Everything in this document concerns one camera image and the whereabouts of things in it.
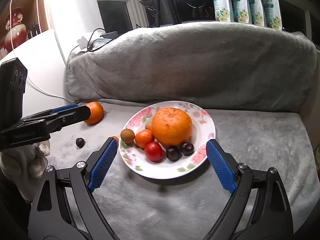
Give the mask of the left gloved hand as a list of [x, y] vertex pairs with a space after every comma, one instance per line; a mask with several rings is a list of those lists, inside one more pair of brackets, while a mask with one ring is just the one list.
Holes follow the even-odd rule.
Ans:
[[1, 151], [1, 171], [18, 188], [23, 199], [32, 202], [48, 166], [50, 142], [37, 142]]

